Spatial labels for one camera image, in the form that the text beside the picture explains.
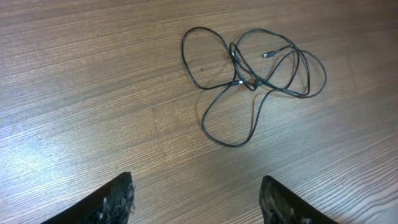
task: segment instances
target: wooden surface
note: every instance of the wooden surface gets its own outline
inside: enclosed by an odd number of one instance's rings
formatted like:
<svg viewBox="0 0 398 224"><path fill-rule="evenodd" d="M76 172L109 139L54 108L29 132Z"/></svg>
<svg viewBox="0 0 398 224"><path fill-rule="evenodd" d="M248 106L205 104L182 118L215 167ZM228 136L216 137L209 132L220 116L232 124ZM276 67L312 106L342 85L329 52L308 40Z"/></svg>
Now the wooden surface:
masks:
<svg viewBox="0 0 398 224"><path fill-rule="evenodd" d="M123 171L136 185L130 223L262 223L264 175L338 222L396 223L397 11L395 0L2 0L0 223L40 223ZM195 26L227 42L256 27L284 34L329 82L311 99L272 95L251 142L221 147L199 124L221 90L196 88L181 60ZM242 51L265 75L274 58L261 54L281 46L256 34ZM206 32L188 38L187 60L202 84L232 76ZM244 139L266 91L234 86L210 133Z"/></svg>

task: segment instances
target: wooden table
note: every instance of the wooden table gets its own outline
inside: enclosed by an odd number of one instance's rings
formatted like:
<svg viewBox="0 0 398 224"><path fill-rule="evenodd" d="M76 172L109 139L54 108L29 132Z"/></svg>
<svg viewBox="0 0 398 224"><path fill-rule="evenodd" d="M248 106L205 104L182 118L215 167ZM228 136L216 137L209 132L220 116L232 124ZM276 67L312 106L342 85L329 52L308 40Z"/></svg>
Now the wooden table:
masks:
<svg viewBox="0 0 398 224"><path fill-rule="evenodd" d="M396 223L397 11L395 0L2 0L0 223L40 223L123 171L136 185L130 223L262 223L264 175L340 223ZM328 84L270 96L252 140L220 146L200 120L221 90L199 90L180 55L195 26L228 43L256 27L284 34L322 60ZM241 49L265 76L276 58L261 54L281 46L254 34ZM189 36L187 60L204 85L233 75L206 32ZM266 93L233 86L209 132L245 139Z"/></svg>

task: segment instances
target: black cable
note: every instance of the black cable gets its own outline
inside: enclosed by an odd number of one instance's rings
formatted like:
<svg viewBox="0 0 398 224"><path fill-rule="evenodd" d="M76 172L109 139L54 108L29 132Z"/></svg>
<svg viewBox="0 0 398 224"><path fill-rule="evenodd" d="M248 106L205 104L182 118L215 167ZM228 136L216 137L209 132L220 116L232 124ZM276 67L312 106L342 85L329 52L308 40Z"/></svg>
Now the black cable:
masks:
<svg viewBox="0 0 398 224"><path fill-rule="evenodd" d="M223 83L223 84L220 84L220 85L211 86L211 87L203 87L203 86L201 86L199 83L197 83L196 80L193 78L192 73L191 73L191 71L189 70L188 63L187 63L187 61L185 60L184 45L185 45L185 40L186 40L187 37L188 37L188 34L191 33L191 32L194 31L194 30L197 30L197 29L207 30L207 31L213 33L213 34L216 35L218 38L220 38L220 40L221 40L222 43L224 44L224 47L225 47L226 51L228 52L229 56L231 57L231 61L232 61L232 64L234 65L234 69L235 69L234 76L233 76L233 78L232 78L232 80L231 80L230 82L226 82L226 83ZM242 53L241 53L241 51L239 50L239 47L238 47L239 43L244 39L244 37L247 36L247 35L250 34L250 33L253 33L253 32L265 32L266 34L275 35L275 36L278 36L278 37L280 37L280 38L286 40L286 42L288 43L287 46L282 47L282 48L279 49L279 50L271 51L271 52L268 52L268 53L264 54L264 58L273 57L275 54L277 54L277 53L279 53L280 51L282 51L282 50L284 50L284 49L287 49L287 48L291 48L291 49L292 49L289 53L287 53L285 56L283 56L283 57L281 58L281 60L279 60L279 62L277 63L277 65L275 66L275 68L270 72L270 74L268 75L267 78L262 78L262 77L260 77L259 75L257 75L257 74L255 73L255 71L250 67L250 65L248 64L248 62L244 59L244 57L243 57L243 55L242 55ZM269 82L269 79L273 76L273 74L275 73L275 71L278 69L279 65L280 65L290 54L294 54L294 53L296 53L296 55L297 55L297 65L296 65L296 68L295 68L295 70L294 70L294 73L293 73L292 77L290 78L288 84L286 84L285 87L277 87L277 86L275 86L274 84L272 84L271 82ZM323 73L324 73L324 75L325 75L325 81L323 82L322 87L321 87L316 93L313 93L312 95L310 95L310 68L309 68L308 60L307 60L307 57L305 56L305 54L307 54L307 55L313 57L313 58L320 64L320 66L321 66L321 68L322 68L322 70L323 70ZM221 86L226 86L226 88L213 100L213 102L211 102L210 106L207 107L207 110L205 111L205 113L203 114L203 117L202 117L202 119L201 119L201 127L202 127L202 129L203 129L203 132L205 132L205 134L206 134L210 139L212 139L213 141L215 141L215 142L217 142L217 143L219 143L219 144L222 144L222 145L228 146L228 147L241 147L241 146L245 145L245 144L251 139L251 137L253 136L254 131L256 130L256 127L257 127L257 122L258 122L258 120L259 120L259 116L260 116L260 112L261 112L262 105L264 104L266 98L267 98L273 91L281 91L282 93L285 93L285 94L288 94L288 95L290 95L290 96L294 96L294 97L297 97L297 98L309 98L309 97L313 97L313 96L318 95L318 94L324 89L324 87L325 87L325 85L326 85L326 81L327 81L326 69L325 69L325 67L323 66L322 62L321 62L315 55L311 54L310 52L308 52L308 51L306 51L306 50L300 50L300 49L299 49L290 39L288 39L287 37L285 37L285 36L283 36L283 35L280 35L280 34L277 34L277 33L275 33L275 32L271 32L271 31L266 30L266 29L252 29L252 30L249 30L249 31L247 31L246 33L244 33L244 34L239 38L239 40L237 41L236 44L235 44L234 42L231 42L231 43L229 44L229 46L228 46L228 45L226 44L225 40L222 38L222 36L220 36L217 32L215 32L215 31L213 31L213 30L211 30L211 29L209 29L209 28L206 28L206 27L194 27L194 28L188 30L188 31L185 33L185 35L184 35L184 37L183 37L183 39L182 39L182 43L181 43L181 55L182 55L182 60L183 60L183 62L184 62L185 68L187 69L188 75L189 75L189 77L192 79L193 83L194 83L197 87L201 88L202 90L211 90L211 89L218 88L218 87L221 87ZM294 78L295 78L295 76L296 76L296 74L297 74L297 70L299 69L300 58L304 61L305 69L306 69L306 71L307 71L307 90L306 90L304 93L299 93L299 92L296 92L296 91L293 91L293 90L290 90L290 89L289 89L290 85L292 84L292 82L293 82L293 80L294 80ZM253 76L253 77L255 78L254 81L253 81L252 83L249 82L249 81L247 81L247 80L242 76L241 70L244 71L244 72L246 72L246 73L248 73L249 75ZM208 131L207 131L206 128L205 128L205 118L206 118L206 115L207 115L207 113L209 112L210 108L216 103L216 101L217 101L227 90L229 90L229 88L231 88L231 86L233 86L233 85L239 85L239 84L245 85L245 86L246 86L249 90L251 90L251 91L257 90L257 88L258 88L259 86L261 86L261 85L268 86L269 88L272 88L272 90L270 90L270 91L265 95L265 97L262 99L261 104L260 104L260 107L259 107L259 110L258 110L258 112L257 112L256 121L254 122L254 126L252 127L252 129L251 129L251 131L250 131L250 133L249 133L248 138L247 138L245 141L243 141L242 143L239 143L239 144L228 144L228 143L225 143L225 142L222 142L222 141L220 141L220 140L215 139L213 136L211 136L211 135L208 133Z"/></svg>

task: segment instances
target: wire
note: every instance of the wire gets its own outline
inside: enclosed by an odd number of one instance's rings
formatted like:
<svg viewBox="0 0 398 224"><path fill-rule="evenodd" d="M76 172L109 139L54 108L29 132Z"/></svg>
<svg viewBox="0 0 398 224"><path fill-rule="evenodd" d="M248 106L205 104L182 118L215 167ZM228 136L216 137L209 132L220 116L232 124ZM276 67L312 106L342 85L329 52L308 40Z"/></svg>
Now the wire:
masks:
<svg viewBox="0 0 398 224"><path fill-rule="evenodd" d="M194 30L198 30L198 29L207 30L207 31L211 32L212 34L216 35L216 36L222 41L222 43L223 43L223 45L224 45L226 51L228 52L229 56L231 57L231 61L232 61L232 64L233 64L233 66L234 66L234 69L235 69L234 76L233 76L233 78L232 78L232 80L231 80L230 82L226 82L226 83L219 84L219 85L215 85L215 86L211 86L211 87L204 87L204 86L201 86L201 85L194 79L194 77L193 77L193 75L192 75L192 73L191 73L191 71L190 71L190 69L189 69L189 67L188 67L188 63L187 63L187 61L185 60L184 46L185 46L185 40L187 39L189 33L191 33L191 32L194 31ZM266 33L266 34L270 34L270 35L275 35L275 36L278 36L278 37L280 37L280 38L286 40L286 42L288 43L287 46L282 47L282 48L279 49L279 50L275 50L275 51L271 51L271 52L265 53L265 54L263 55L264 58L273 57L275 54L279 53L280 51L282 51L282 50L284 50L284 49L291 49L291 51L290 51L289 53L287 53L286 55L284 55L284 56L279 60L279 62L276 64L275 68L270 72L270 74L268 75L267 78L262 78L261 76L259 76L258 74L255 73L255 71L250 67L250 65L248 64L248 62L244 59L244 57L243 57L243 55L242 55L242 53L241 53L241 51L239 50L239 47L238 47L238 46L239 46L239 43L241 43L241 41L242 41L248 34L251 34L251 33L253 33L253 32L262 32L262 33ZM269 81L269 79L275 74L275 71L278 69L279 65L280 65L290 54L296 54L296 55L297 55L297 65L296 65L296 67L295 67L295 70L294 70L294 72L293 72L293 75L291 76L291 78L290 78L288 84L286 84L285 87L277 87L277 86L275 86L274 84L272 84L272 83ZM181 43L181 55L182 55L182 60L183 60L183 62L184 62L185 68L187 69L188 75L189 75L189 77L192 79L193 83L194 83L197 87L201 88L202 90L212 90L212 89L214 89L214 88L218 88L218 87L225 86L225 89L224 89L223 91L221 91L221 93L219 93L218 96L216 96L216 98L210 103L209 107L207 107L207 110L205 111L205 113L203 114L203 117L202 117L202 119L201 119L201 127L202 127L202 129L203 129L203 132L204 132L211 140L213 140L213 141L215 141L215 142L217 142L217 143L219 143L219 144L221 144L221 145L228 146L228 147L241 147L241 146L243 146L243 145L245 145L246 143L249 142L249 140L252 138L252 136L253 136L253 134L254 134L254 132L255 132L255 130L256 130L257 123L258 123L258 120L259 120L259 117L260 117L261 108L262 108L262 106L263 106L263 104L264 104L266 98L267 98L273 91L280 91L280 92L282 92L282 93L285 93L285 94L287 94L287 95L290 95L290 96L293 96L293 97L296 97L296 98L309 98L309 97L313 97L313 96L318 95L318 94L324 89L324 87L325 87L325 85L326 85L326 81L327 81L326 69L325 69L325 67L323 66L322 62L321 62L314 54L311 54L310 52L308 52L308 51L306 51L306 50L300 50L300 49L299 49L290 39L288 39L287 37L285 37L285 36L283 36L283 35L280 35L280 34L277 34L277 33L275 33L275 32L266 30L266 29L252 29L252 30L249 30L249 31L247 31L246 33L244 33L244 34L239 38L239 40L237 41L236 44L235 44L234 42L231 42L229 45L227 45L226 42L225 42L225 40L222 38L222 36L220 36L217 32L215 32L215 31L213 31L213 30L211 30L211 29L209 29L209 28L206 28L206 27L194 27L194 28L188 30L188 31L185 33L185 35L184 35L184 37L183 37L183 39L182 39L182 43ZM322 68L322 70L323 70L323 73L324 73L324 75L325 75L325 81L323 82L322 87L321 87L317 92L315 92L315 93L313 93L313 94L310 94L310 68L309 68L309 64L308 64L308 60L307 60L307 56L306 56L306 55L309 55L309 56L313 57L313 58L320 64L320 66L321 66L321 68ZM293 80L294 80L294 78L295 78L295 76L296 76L296 74L297 74L297 70L299 69L300 58L304 61L305 70L306 70L306 73L307 73L307 89L304 91L304 93L299 93L299 92L297 92L297 91L294 91L294 90L290 90L290 89L289 89L290 85L292 84L292 82L293 82ZM247 81L247 80L242 76L242 72L246 72L246 73L249 74L250 76L254 77L254 81L253 81L253 82ZM243 142L241 142L241 143L239 143L239 144L228 144L228 143L225 143L225 142L223 142L223 141L220 141L220 140L215 139L213 136L211 136L211 135L209 134L209 132L208 132L208 131L206 130L206 128L205 128L205 118L206 118L206 115L208 114L209 110L211 109L211 107L216 103L216 101L217 101L226 91L228 91L228 90L231 88L231 86L233 86L233 85L240 85L240 84L245 85L245 86L246 86L249 90L251 90L251 91L256 91L257 88L258 88L259 86L261 86L261 85L268 86L268 87L271 88L272 90L270 90L270 91L265 95L265 97L262 99L261 104L260 104L260 107L259 107L258 112L257 112L256 121L254 122L254 125L253 125L252 128L251 128L251 131L250 131L250 133L249 133L248 138L247 138L245 141L243 141Z"/></svg>

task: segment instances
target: cable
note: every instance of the cable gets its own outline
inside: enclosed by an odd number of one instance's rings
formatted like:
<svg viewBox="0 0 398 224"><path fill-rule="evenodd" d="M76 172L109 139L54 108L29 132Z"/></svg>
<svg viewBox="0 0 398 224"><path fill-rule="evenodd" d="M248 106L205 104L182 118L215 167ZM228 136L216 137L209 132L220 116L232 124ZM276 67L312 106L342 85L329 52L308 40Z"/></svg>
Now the cable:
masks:
<svg viewBox="0 0 398 224"><path fill-rule="evenodd" d="M232 61L232 64L233 64L233 66L234 66L234 69L235 69L234 76L233 76L233 78L232 78L232 80L231 80L230 82L226 82L226 83L219 84L219 85L215 85L215 86L211 86L211 87L204 87L204 86L201 86L201 85L200 85L198 82L196 82L196 80L194 79L194 77L193 77L193 75L192 75L192 73L191 73L191 71L190 71L190 69L189 69L189 67L188 67L188 63L187 63L187 61L185 60L184 46L185 46L185 40L187 39L189 33L191 33L191 32L194 31L194 30L198 30L198 29L207 30L207 31L211 32L212 34L216 35L216 36L222 41L222 43L224 44L224 47L225 47L226 51L228 52L229 56L231 57L231 61ZM275 68L270 72L270 74L268 75L267 78L262 78L262 77L260 77L259 75L257 75L257 74L255 73L255 71L250 67L250 65L248 64L248 62L244 59L244 57L243 57L243 55L242 55L242 53L241 53L241 51L239 50L239 47L238 47L238 46L239 46L239 43L241 43L241 41L245 38L245 36L247 36L248 34L253 33L253 32L263 32L263 33L266 33L266 34L275 35L275 36L278 36L278 37L280 37L280 38L286 40L286 42L288 43L287 46L282 47L282 48L279 49L279 50L274 50L274 51L265 53L265 54L263 55L264 58L273 57L274 55L276 55L277 53L279 53L280 51L282 51L282 50L284 50L284 49L291 49L291 51L290 51L289 53L287 53L286 55L284 55L284 56L281 58L281 60L279 60L279 62L276 64ZM288 84L286 84L285 87L277 87L277 86L275 86L274 84L272 84L271 82L269 82L269 79L274 75L274 73L275 73L275 71L278 69L279 65L280 65L290 54L296 54L296 55L297 55L297 65L296 65L296 68L295 68L294 73L293 73L292 77L290 78ZM308 64L308 60L307 60L306 54L309 55L309 56L311 56L311 57L313 57L313 58L320 64L320 66L321 66L321 68L322 68L322 70L323 70L323 73L324 73L324 75L325 75L325 81L323 82L322 87L321 87L316 93L313 93L313 94L310 94L310 84L311 84L311 83L310 83L310 68L309 68L309 64ZM325 85L326 85L326 81L327 81L326 69L325 69L325 67L323 66L322 62L321 62L315 55L311 54L310 52L308 52L308 51L306 51L306 50L300 50L300 49L299 49L290 39L288 39L287 37L285 37L285 36L283 36L283 35L280 35L280 34L277 34L277 33L275 33L275 32L266 30L266 29L252 29L252 30L249 30L249 31L247 31L246 33L244 33L244 34L239 38L239 40L237 41L236 44L235 44L234 42L231 42L229 45L227 45L226 42L225 42L225 40L222 38L222 36L220 36L217 32L215 32L215 31L213 31L213 30L211 30L211 29L209 29L209 28L206 28L206 27L194 27L194 28L188 30L188 31L185 33L185 35L184 35L184 37L183 37L183 39L182 39L182 43L181 43L181 55L182 55L182 60L183 60L183 62L184 62L185 68L187 69L188 75L189 75L189 77L192 79L193 83L194 83L197 87L201 88L202 90L212 90L212 89L214 89L214 88L218 88L218 87L222 87L222 86L225 86L225 87L226 87L223 91L221 91L221 93L218 94L218 96L216 96L216 98L211 102L211 104L209 105L209 107L207 107L207 110L205 111L205 113L203 114L203 117L202 117L202 119L201 119L201 127L202 127L202 129L203 129L203 132L204 132L211 140L213 140L213 141L215 141L215 142L217 142L217 143L219 143L219 144L221 144L221 145L228 146L228 147L241 147L241 146L243 146L243 145L245 145L246 143L249 142L249 140L252 138L252 136L253 136L253 134L254 134L254 132L255 132L255 130L256 130L257 122L258 122L259 117L260 117L260 112L261 112L262 105L264 104L266 98L267 98L273 91L280 91L280 92L282 92L282 93L285 93L285 94L287 94L287 95L290 95L290 96L293 96L293 97L296 97L296 98L309 98L309 97L313 97L313 96L318 95L318 94L324 89L324 87L325 87ZM293 91L293 90L290 90L290 89L289 89L290 85L292 84L292 82L293 82L293 80L294 80L294 78L295 78L295 76L296 76L296 74L297 74L297 70L299 69L300 58L304 61L305 70L306 70L306 72L307 72L307 90L304 91L304 93L299 93L299 92L297 92L297 91ZM253 81L252 83L249 82L249 81L247 81L247 80L242 76L242 73L241 73L242 71L244 71L244 72L246 72L247 74L249 74L249 75L251 75L252 77L254 77L254 81ZM257 112L256 121L254 122L254 125L253 125L253 127L251 128L251 131L250 131L250 133L249 133L248 138L247 138L245 141L243 141L243 142L241 142L241 143L239 143L239 144L228 144L228 143L225 143L225 142L223 142L223 141L220 141L220 140L215 139L213 136L211 136L211 135L209 134L209 132L208 132L208 131L206 130L206 128L205 128L205 118L206 118L207 113L208 113L209 110L211 109L211 107L216 103L216 101L217 101L226 91L229 90L229 88L231 88L231 86L233 86L233 85L240 85L240 84L245 85L245 86L246 86L249 90L251 90L251 91L257 90L257 88L258 88L259 86L261 86L261 85L268 86L268 87L271 88L272 90L270 90L270 91L265 95L265 97L262 99L261 104L260 104L260 107L259 107L258 112Z"/></svg>

